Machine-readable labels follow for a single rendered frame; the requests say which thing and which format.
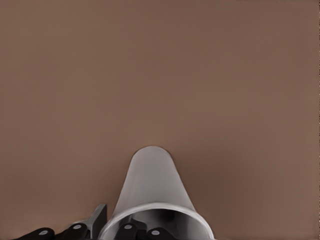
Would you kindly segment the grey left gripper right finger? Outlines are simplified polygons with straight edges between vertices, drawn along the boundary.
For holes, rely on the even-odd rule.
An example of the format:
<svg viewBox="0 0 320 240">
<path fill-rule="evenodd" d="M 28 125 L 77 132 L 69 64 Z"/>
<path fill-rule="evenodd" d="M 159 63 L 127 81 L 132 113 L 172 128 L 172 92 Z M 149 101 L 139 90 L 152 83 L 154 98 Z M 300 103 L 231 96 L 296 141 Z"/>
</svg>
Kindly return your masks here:
<svg viewBox="0 0 320 240">
<path fill-rule="evenodd" d="M 121 220 L 116 240 L 175 240 L 165 228 L 148 228 L 147 224 L 132 217 Z"/>
</svg>

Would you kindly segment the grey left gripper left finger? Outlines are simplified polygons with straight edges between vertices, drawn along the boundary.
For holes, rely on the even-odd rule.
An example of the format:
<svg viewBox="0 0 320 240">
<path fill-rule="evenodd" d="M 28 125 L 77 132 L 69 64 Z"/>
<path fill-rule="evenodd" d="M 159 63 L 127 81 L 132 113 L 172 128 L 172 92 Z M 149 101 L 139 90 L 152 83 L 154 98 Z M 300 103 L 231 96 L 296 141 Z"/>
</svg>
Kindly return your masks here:
<svg viewBox="0 0 320 240">
<path fill-rule="evenodd" d="M 74 222 L 60 233 L 49 227 L 41 227 L 13 240 L 97 240 L 107 223 L 108 207 L 99 204 L 88 219 Z"/>
</svg>

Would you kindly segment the white IKEA cup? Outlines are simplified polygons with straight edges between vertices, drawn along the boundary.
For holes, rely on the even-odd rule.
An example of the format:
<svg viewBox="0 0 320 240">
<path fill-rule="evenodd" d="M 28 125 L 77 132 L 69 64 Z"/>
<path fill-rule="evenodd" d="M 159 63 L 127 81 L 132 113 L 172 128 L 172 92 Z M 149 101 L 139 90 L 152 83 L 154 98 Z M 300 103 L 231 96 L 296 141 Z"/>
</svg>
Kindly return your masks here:
<svg viewBox="0 0 320 240">
<path fill-rule="evenodd" d="M 129 168 L 110 220 L 99 234 L 112 240 L 123 224 L 139 221 L 149 231 L 166 229 L 180 240 L 213 240 L 206 220 L 197 213 L 171 155 L 158 146 L 139 149 Z"/>
</svg>

